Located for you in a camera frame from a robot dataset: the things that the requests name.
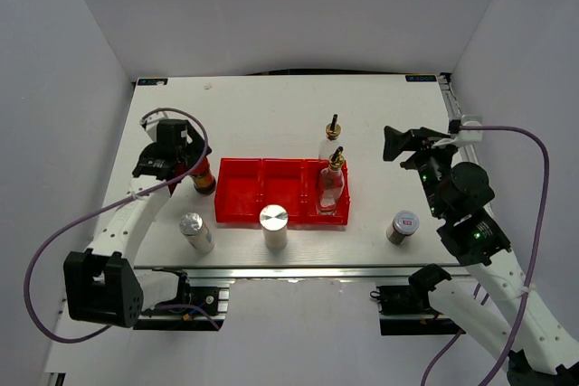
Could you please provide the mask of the red-lid sauce jar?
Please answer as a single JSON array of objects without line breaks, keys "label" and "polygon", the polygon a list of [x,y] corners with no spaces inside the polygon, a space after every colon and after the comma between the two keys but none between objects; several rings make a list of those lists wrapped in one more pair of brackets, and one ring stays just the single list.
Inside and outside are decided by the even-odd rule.
[{"label": "red-lid sauce jar", "polygon": [[194,183],[194,189],[201,195],[209,195],[214,192],[216,180],[211,171],[211,166],[207,157],[190,174]]}]

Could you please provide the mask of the glass bottle with dark sauce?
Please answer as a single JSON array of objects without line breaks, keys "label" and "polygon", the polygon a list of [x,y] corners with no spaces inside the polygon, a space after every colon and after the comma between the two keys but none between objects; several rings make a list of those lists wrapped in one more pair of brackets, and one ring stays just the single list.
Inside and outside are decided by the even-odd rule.
[{"label": "glass bottle with dark sauce", "polygon": [[337,148],[341,146],[339,136],[341,134],[341,126],[338,123],[338,114],[334,114],[331,122],[326,125],[325,138],[320,143],[318,148],[318,159],[321,161],[328,160],[336,152]]}]

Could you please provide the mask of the clear glass bottle gold spout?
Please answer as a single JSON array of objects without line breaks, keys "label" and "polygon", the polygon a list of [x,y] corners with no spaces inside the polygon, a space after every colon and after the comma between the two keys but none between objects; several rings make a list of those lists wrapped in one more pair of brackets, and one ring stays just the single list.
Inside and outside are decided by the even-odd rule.
[{"label": "clear glass bottle gold spout", "polygon": [[328,157],[326,166],[318,174],[317,211],[319,214],[333,214],[345,187],[342,167],[345,164],[343,147],[339,146]]}]

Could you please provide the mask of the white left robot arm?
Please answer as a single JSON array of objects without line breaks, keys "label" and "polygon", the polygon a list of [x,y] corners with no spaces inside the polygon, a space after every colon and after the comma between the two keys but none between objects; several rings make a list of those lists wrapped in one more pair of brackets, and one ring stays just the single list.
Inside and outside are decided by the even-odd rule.
[{"label": "white left robot arm", "polygon": [[69,315],[77,321],[133,327],[144,311],[186,310],[191,290],[182,272],[165,268],[138,274],[139,247],[171,198],[179,176],[201,164],[210,149],[190,121],[162,118],[132,171],[127,203],[83,252],[71,252],[63,272]]}]

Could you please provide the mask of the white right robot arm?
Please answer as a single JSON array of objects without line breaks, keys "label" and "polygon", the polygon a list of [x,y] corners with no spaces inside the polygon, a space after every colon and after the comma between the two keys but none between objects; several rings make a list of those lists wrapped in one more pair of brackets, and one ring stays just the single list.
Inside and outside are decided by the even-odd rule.
[{"label": "white right robot arm", "polygon": [[543,182],[531,257],[521,268],[505,232],[486,211],[495,193],[486,171],[472,162],[454,164],[462,147],[478,143],[488,127],[477,121],[452,120],[447,133],[426,127],[401,132],[384,127],[383,159],[401,153],[400,166],[418,173],[431,215],[442,220],[441,243],[476,279],[496,310],[462,292],[442,267],[430,264],[409,278],[408,299],[417,311],[435,310],[449,317],[495,360],[482,384],[506,371],[511,385],[576,385],[578,342],[555,318],[533,285],[533,273],[546,210],[550,161],[545,144],[523,128],[543,155]]}]

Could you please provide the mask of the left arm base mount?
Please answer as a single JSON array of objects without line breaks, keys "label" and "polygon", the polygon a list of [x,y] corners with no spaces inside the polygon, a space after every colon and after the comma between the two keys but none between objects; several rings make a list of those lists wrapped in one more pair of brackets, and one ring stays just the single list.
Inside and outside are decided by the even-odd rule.
[{"label": "left arm base mount", "polygon": [[228,287],[191,279],[184,270],[171,268],[140,270],[138,277],[155,273],[176,276],[176,294],[144,310],[134,325],[135,330],[217,332],[223,326]]}]

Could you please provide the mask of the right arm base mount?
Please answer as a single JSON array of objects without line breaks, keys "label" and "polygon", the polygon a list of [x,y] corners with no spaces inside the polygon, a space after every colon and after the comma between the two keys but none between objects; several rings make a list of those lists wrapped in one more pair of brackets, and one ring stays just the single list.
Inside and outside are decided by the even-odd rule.
[{"label": "right arm base mount", "polygon": [[452,277],[442,267],[429,264],[408,277],[405,285],[377,286],[369,294],[378,305],[381,336],[456,334],[459,327],[430,304],[437,284]]}]

